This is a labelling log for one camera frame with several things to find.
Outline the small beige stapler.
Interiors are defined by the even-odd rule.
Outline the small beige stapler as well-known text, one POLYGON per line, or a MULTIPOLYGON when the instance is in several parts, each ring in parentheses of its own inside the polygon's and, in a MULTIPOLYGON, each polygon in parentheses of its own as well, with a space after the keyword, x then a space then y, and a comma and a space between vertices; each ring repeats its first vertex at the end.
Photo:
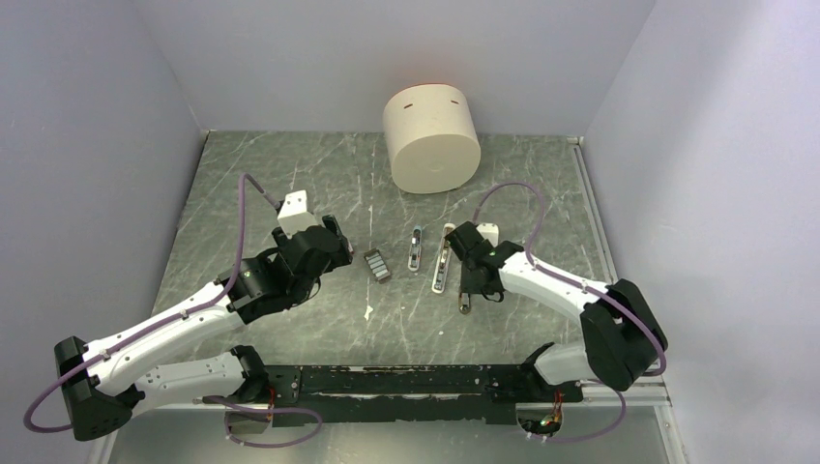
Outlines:
POLYGON ((462 315, 467 315, 471 312, 471 296, 468 293, 461 292, 458 295, 458 311, 462 315))

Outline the long white stapler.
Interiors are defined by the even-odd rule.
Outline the long white stapler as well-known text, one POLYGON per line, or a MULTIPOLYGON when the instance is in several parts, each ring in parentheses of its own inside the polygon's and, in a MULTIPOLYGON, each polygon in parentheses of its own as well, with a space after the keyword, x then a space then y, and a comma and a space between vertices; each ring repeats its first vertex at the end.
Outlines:
POLYGON ((451 256, 451 247, 447 236, 454 230, 455 225, 451 222, 446 223, 442 230, 442 240, 436 255, 435 274, 431 284, 431 291, 435 294, 443 294, 446 288, 451 256))

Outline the blue white stapler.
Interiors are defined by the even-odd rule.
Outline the blue white stapler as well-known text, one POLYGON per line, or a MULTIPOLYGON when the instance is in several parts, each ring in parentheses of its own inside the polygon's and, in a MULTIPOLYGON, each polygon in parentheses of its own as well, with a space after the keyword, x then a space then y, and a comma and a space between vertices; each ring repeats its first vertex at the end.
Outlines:
POLYGON ((411 233, 411 242, 408 252, 408 270, 417 272, 421 267, 423 229, 416 225, 411 233))

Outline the staple tray with staples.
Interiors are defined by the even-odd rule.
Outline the staple tray with staples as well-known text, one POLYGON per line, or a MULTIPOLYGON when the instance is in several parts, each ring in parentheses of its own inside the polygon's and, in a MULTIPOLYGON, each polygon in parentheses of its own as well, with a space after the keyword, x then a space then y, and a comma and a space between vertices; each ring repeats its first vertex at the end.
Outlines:
POLYGON ((367 251, 363 258, 376 282, 384 283, 391 278, 391 270, 379 249, 367 251))

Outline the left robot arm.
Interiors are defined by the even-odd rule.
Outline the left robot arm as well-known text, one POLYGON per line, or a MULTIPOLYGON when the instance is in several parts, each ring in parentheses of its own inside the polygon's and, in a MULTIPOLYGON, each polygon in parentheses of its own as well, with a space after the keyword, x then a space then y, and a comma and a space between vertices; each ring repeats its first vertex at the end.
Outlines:
POLYGON ((309 300, 321 277, 353 260, 332 215, 281 220, 275 246, 244 258, 186 301, 114 335, 67 337, 54 347, 70 423, 80 442, 101 438, 130 419, 192 396, 264 395, 268 375, 258 353, 240 345, 210 359, 169 363, 196 342, 242 328, 309 300))

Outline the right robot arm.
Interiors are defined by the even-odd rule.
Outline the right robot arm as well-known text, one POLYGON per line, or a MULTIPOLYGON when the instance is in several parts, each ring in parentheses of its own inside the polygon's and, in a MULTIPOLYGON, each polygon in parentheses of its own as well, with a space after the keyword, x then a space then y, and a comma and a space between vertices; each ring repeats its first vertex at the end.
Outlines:
POLYGON ((617 392, 648 375, 668 347, 633 282, 589 280, 549 265, 509 241, 493 244, 472 222, 444 237, 461 263, 461 291, 500 303, 509 294, 557 311, 581 330, 580 340, 548 342, 523 364, 524 392, 544 400, 559 385, 597 380, 617 392))

